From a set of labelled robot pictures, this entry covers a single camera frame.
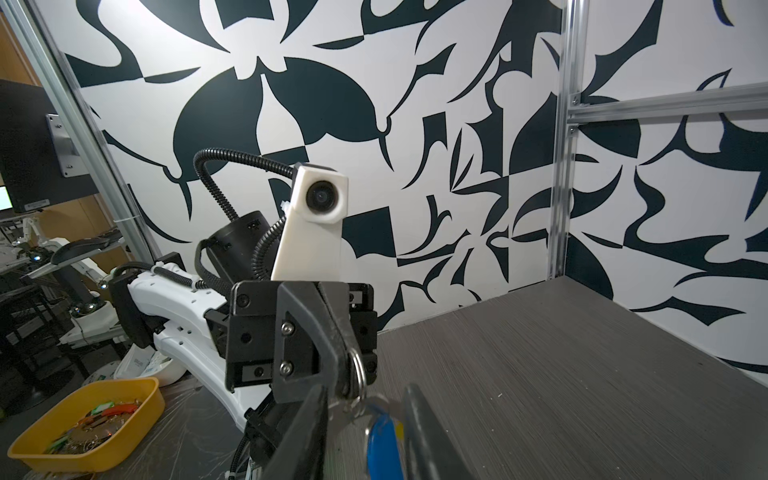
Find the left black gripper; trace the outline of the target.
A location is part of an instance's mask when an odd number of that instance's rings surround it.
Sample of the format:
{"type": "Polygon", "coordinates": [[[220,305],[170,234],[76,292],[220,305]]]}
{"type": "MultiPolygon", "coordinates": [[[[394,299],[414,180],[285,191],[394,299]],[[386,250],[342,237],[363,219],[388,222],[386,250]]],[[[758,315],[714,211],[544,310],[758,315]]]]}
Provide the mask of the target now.
{"type": "Polygon", "coordinates": [[[365,283],[243,281],[230,295],[225,387],[269,385],[279,403],[303,401],[316,385],[342,397],[349,354],[378,376],[377,313],[365,283]]]}

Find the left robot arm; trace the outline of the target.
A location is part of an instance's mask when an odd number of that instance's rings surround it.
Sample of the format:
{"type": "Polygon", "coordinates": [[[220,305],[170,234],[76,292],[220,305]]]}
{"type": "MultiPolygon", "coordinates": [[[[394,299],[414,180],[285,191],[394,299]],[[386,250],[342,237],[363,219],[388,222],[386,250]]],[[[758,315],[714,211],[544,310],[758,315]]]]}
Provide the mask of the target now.
{"type": "Polygon", "coordinates": [[[174,260],[118,268],[109,287],[129,338],[178,361],[239,428],[266,399],[300,402],[324,387],[341,430],[378,411],[376,313],[370,285],[341,279],[349,180],[312,164],[286,165],[231,149],[196,153],[194,169],[228,217],[203,241],[225,251],[220,273],[174,260]],[[211,162],[286,177],[290,198],[270,226],[250,229],[208,171],[211,162]]]}

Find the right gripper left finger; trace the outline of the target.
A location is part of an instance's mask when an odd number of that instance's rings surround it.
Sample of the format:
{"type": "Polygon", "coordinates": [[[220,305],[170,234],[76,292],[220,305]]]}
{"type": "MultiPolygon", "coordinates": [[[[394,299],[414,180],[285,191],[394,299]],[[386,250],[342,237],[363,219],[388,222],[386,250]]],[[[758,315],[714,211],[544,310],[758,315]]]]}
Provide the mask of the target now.
{"type": "Polygon", "coordinates": [[[328,436],[328,391],[312,387],[261,479],[322,479],[328,436]]]}

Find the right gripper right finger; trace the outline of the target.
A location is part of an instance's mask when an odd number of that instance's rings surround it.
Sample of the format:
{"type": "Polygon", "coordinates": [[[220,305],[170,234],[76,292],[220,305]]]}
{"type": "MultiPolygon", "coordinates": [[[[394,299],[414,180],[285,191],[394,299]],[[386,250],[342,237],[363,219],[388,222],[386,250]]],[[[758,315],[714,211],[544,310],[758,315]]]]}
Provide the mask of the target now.
{"type": "Polygon", "coordinates": [[[416,384],[403,395],[408,479],[473,479],[428,400],[416,384]]]}

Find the metal keyring with yellow tag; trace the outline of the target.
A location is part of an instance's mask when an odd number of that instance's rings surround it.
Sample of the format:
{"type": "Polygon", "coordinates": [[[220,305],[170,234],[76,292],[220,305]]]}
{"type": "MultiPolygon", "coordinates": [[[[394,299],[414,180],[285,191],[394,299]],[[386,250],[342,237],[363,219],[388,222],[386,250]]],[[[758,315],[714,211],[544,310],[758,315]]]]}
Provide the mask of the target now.
{"type": "Polygon", "coordinates": [[[333,398],[328,407],[327,443],[334,440],[349,426],[363,427],[369,434],[380,417],[389,417],[402,422],[403,412],[398,401],[383,395],[367,394],[367,380],[362,356],[358,349],[349,352],[351,365],[350,391],[342,397],[333,398]]]}

